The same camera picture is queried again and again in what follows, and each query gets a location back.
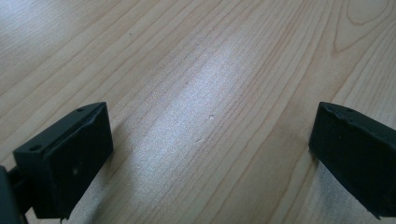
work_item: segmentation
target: wooden table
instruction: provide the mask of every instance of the wooden table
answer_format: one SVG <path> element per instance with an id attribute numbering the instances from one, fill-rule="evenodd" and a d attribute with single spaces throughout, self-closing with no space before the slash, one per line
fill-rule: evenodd
<path id="1" fill-rule="evenodd" d="M 1 1 L 0 46 L 8 169 L 107 102 L 115 152 L 64 223 L 379 223 L 307 141 L 320 101 L 396 128 L 395 1 Z"/>

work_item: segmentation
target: black object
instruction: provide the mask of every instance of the black object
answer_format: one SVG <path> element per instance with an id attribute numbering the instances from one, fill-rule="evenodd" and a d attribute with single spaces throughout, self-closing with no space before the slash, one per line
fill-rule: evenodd
<path id="1" fill-rule="evenodd" d="M 320 103 L 309 147 L 375 217 L 396 216 L 396 131 L 350 108 Z"/>
<path id="2" fill-rule="evenodd" d="M 16 204 L 20 214 L 33 206 L 38 218 L 69 218 L 112 151 L 106 103 L 85 105 L 14 150 L 17 167 L 7 178 L 0 170 L 0 204 Z M 15 217 L 0 214 L 0 222 Z"/>

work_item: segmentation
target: light wood surface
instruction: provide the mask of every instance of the light wood surface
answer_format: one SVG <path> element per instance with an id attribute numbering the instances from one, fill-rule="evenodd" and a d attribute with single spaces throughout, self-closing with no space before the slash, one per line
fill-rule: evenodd
<path id="1" fill-rule="evenodd" d="M 396 223 L 307 146 L 320 101 L 396 128 L 395 5 L 1 1 L 1 164 L 106 101 L 114 155 L 63 223 Z"/>

